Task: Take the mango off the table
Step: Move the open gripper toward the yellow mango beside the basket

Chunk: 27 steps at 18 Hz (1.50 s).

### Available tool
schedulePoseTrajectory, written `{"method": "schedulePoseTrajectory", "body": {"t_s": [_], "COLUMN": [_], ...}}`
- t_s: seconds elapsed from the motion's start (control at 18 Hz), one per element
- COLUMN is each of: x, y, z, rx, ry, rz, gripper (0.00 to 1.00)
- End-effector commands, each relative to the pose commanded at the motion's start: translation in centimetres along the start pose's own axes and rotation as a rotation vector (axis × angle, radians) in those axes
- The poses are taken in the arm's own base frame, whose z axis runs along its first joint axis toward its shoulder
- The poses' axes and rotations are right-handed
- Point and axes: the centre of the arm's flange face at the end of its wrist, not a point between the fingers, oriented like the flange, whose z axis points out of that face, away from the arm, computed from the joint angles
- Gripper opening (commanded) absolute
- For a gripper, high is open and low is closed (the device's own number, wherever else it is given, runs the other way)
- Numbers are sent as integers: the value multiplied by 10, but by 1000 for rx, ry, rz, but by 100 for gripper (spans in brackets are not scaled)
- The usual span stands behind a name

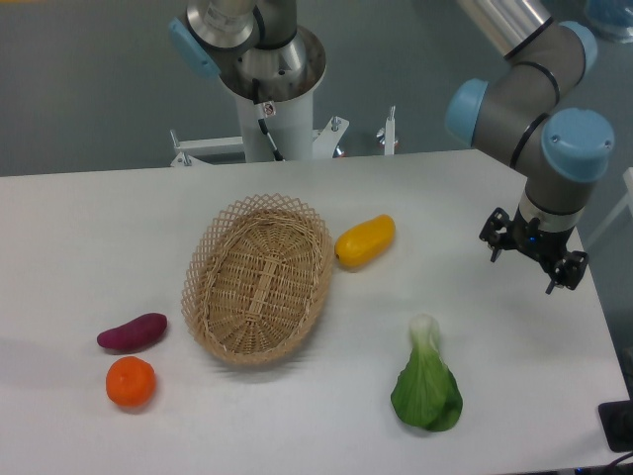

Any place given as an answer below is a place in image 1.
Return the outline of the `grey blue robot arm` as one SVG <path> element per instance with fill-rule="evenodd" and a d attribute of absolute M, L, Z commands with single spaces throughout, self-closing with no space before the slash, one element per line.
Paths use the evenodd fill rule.
<path fill-rule="evenodd" d="M 465 82 L 447 107 L 446 129 L 526 179 L 516 213 L 493 211 L 480 237 L 493 253 L 536 261 L 552 287 L 575 289 L 588 256 L 567 242 L 607 168 L 614 132 L 600 114 L 559 103 L 592 68 L 595 38 L 555 21 L 538 1 L 465 1 L 462 9 L 510 69 L 495 83 Z M 298 24 L 295 2 L 192 1 L 168 33 L 196 74 L 218 78 L 233 96 L 248 161 L 333 157 L 347 125 L 333 118 L 313 128 L 326 58 Z"/>

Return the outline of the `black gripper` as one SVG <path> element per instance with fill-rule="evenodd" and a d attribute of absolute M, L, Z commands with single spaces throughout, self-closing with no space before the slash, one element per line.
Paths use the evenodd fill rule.
<path fill-rule="evenodd" d="M 556 233 L 543 231 L 526 221 L 520 210 L 510 222 L 504 209 L 495 208 L 486 219 L 479 239 L 491 250 L 491 262 L 496 262 L 504 250 L 517 250 L 538 262 L 550 277 L 546 288 L 546 294 L 550 295 L 555 288 L 575 290 L 588 267 L 586 252 L 567 250 L 571 233 L 572 229 Z"/>

